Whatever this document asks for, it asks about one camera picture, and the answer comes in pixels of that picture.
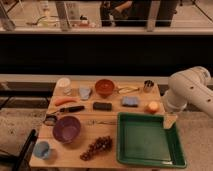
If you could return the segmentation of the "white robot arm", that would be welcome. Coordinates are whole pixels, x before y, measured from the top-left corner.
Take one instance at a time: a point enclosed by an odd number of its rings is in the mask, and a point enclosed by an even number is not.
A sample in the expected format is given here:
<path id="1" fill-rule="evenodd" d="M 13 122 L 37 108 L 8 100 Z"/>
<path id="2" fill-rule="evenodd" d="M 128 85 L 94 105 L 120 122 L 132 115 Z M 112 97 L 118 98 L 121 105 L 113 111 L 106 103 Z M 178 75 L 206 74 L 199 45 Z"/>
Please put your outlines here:
<path id="1" fill-rule="evenodd" d="M 210 72 L 201 66 L 176 72 L 168 78 L 169 89 L 162 97 L 169 112 L 183 111 L 188 103 L 213 118 L 213 90 L 207 87 Z"/>

